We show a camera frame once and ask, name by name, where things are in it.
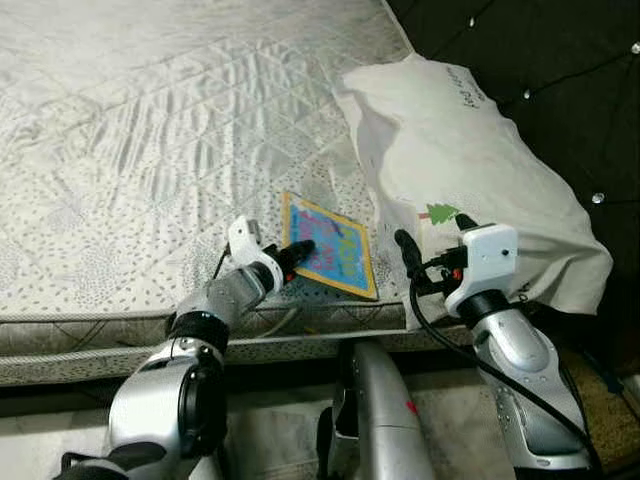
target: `floor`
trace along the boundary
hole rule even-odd
[[[474,370],[406,378],[438,478],[512,479],[493,400]],[[231,396],[226,448],[232,478],[314,478],[315,428],[333,386]],[[100,454],[107,412],[91,410],[0,419],[4,478],[51,478],[71,450]]]

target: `yellow card border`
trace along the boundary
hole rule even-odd
[[[310,208],[312,210],[315,210],[317,212],[320,212],[323,215],[326,215],[327,217],[335,220],[336,222],[347,225],[357,230],[358,233],[360,233],[360,239],[362,241],[362,249],[364,253],[365,274],[367,276],[367,285],[369,285],[369,288],[367,290],[363,290],[361,288],[354,287],[352,285],[347,285],[342,282],[337,282],[335,280],[331,280],[326,277],[323,277],[322,275],[319,275],[316,272],[312,272],[307,268],[298,267],[295,269],[296,272],[302,275],[303,277],[316,280],[320,283],[330,285],[340,290],[344,290],[344,291],[347,291],[371,300],[377,300],[378,291],[376,289],[376,283],[373,278],[373,268],[371,266],[371,256],[369,254],[369,238],[367,237],[366,227],[364,225],[361,225],[359,223],[355,223],[349,220],[347,217],[343,217],[342,215],[338,215],[336,213],[330,212],[329,210],[322,208],[321,206],[316,205],[315,203],[310,202],[309,200],[305,200],[304,198],[300,197],[299,195],[296,195],[295,193],[283,192],[282,195],[284,200],[283,201],[284,208],[282,209],[282,226],[283,226],[282,231],[283,231],[284,246],[286,247],[291,244],[291,236],[289,232],[289,209],[291,206],[291,197],[296,197],[297,201],[299,201],[303,206]]]

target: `white bracket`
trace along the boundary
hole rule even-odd
[[[238,266],[247,266],[253,262],[265,265],[273,276],[273,292],[279,292],[284,275],[278,262],[262,251],[258,222],[247,220],[245,215],[240,215],[229,227],[227,236],[233,261]]]
[[[462,283],[444,302],[452,317],[460,317],[458,306],[467,298],[485,290],[507,293],[516,271],[518,232],[507,225],[474,228],[462,235],[467,247],[467,267]]]

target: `red mark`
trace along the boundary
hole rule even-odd
[[[407,408],[411,410],[413,413],[415,413],[416,415],[418,414],[418,409],[416,407],[416,404],[413,403],[411,400],[407,402]]]

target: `black headboard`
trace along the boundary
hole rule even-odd
[[[640,1],[389,3],[415,50],[468,67],[572,186],[614,257],[601,314],[637,322]]]

